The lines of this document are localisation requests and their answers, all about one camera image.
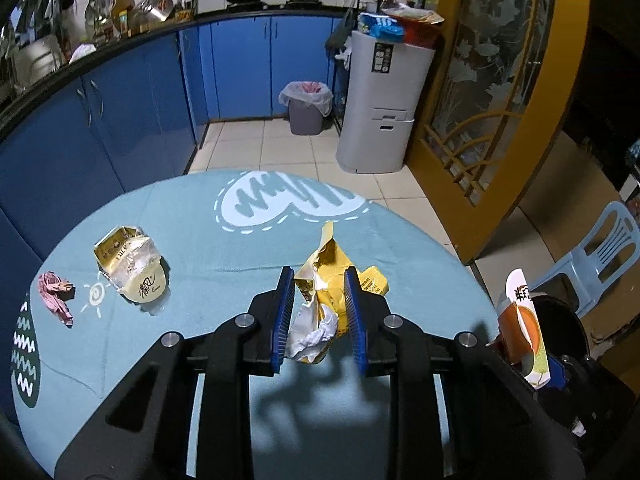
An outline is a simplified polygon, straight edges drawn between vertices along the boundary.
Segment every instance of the black countertop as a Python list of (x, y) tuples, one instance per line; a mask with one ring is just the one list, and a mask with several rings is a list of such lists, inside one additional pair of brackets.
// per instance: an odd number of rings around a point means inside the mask
[(346, 11), (347, 9), (345, 7), (321, 6), (317, 9), (290, 9), (281, 5), (271, 5), (267, 6), (266, 9), (257, 10), (212, 10), (198, 14), (196, 18), (190, 22), (175, 23), (173, 25), (156, 28), (149, 32), (137, 34), (132, 38), (112, 41), (100, 47), (96, 52), (44, 76), (27, 92), (0, 112), (0, 142), (3, 142), (34, 108), (42, 104), (55, 94), (55, 92), (65, 87), (74, 79), (86, 74), (113, 57), (119, 56), (127, 50), (136, 48), (148, 41), (156, 40), (168, 34), (175, 34), (184, 28), (197, 27), (221, 20), (254, 18), (259, 16), (330, 16), (332, 18), (341, 18)]

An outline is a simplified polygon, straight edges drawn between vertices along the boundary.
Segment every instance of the floral glass pattern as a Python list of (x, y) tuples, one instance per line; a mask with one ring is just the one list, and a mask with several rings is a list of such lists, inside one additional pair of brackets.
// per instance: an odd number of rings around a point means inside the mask
[(455, 48), (424, 140), (469, 201), (491, 183), (529, 101), (553, 0), (462, 0)]

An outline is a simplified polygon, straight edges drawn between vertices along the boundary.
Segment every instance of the round table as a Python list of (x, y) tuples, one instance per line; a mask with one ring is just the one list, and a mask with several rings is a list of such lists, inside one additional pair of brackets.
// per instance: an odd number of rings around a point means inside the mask
[[(18, 325), (31, 335), (33, 374), (25, 372), (30, 382), (22, 377), (18, 384), (14, 369), (12, 388), (36, 460), (53, 474), (67, 444), (161, 334), (212, 332), (245, 312), (255, 294), (275, 288), (282, 266), (300, 268), (327, 220), (335, 222), (335, 240), (360, 270), (376, 265), (387, 277), (392, 312), (440, 336), (482, 326), (489, 336), (497, 333), (492, 304), (459, 261), (363, 197), (266, 171), (221, 170), (158, 182), (87, 217), (44, 262), (38, 274), (51, 270), (76, 288), (67, 302), (71, 329), (46, 309), (37, 279), (31, 284)], [(93, 245), (119, 225), (142, 227), (170, 267), (169, 292), (151, 310), (128, 303), (98, 272)], [(301, 302), (296, 291), (294, 316)], [(255, 478), (384, 478), (388, 402), (386, 378), (357, 374), (348, 336), (318, 365), (286, 360), (274, 378), (251, 377)]]

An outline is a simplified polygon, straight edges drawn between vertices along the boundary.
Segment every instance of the pink crumpled paper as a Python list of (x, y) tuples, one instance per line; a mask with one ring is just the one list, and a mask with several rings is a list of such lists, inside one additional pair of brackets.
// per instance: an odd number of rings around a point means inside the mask
[(317, 94), (322, 90), (322, 85), (320, 83), (314, 83), (312, 81), (304, 81), (301, 86), (302, 89), (308, 94)]
[(53, 272), (48, 270), (44, 274), (38, 276), (38, 292), (46, 307), (52, 314), (58, 316), (68, 327), (74, 324), (74, 317), (69, 312), (66, 303), (58, 297), (60, 292), (71, 292), (74, 286), (67, 280), (57, 277)]

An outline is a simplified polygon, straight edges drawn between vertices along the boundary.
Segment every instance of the trash can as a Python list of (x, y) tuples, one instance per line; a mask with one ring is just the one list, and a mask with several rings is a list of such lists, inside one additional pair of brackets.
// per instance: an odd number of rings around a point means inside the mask
[(333, 94), (323, 83), (295, 81), (285, 86), (278, 102), (289, 108), (289, 127), (294, 135), (319, 135), (322, 118), (331, 113)]

